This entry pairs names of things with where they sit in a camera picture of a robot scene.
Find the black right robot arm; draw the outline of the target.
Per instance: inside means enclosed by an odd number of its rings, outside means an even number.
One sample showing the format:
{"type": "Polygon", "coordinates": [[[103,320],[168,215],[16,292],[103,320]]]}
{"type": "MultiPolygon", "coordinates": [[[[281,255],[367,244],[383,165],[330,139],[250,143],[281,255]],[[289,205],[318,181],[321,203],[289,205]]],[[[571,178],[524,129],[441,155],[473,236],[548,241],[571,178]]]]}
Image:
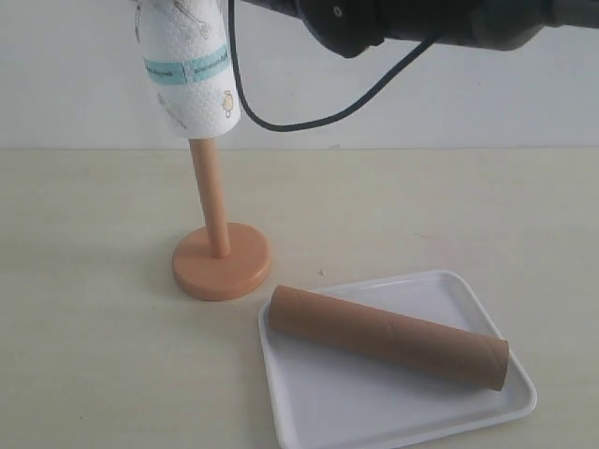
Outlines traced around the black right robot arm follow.
{"type": "Polygon", "coordinates": [[[512,51],[545,27],[596,29],[592,0],[253,1],[303,23],[327,50],[355,58],[386,39],[512,51]]]}

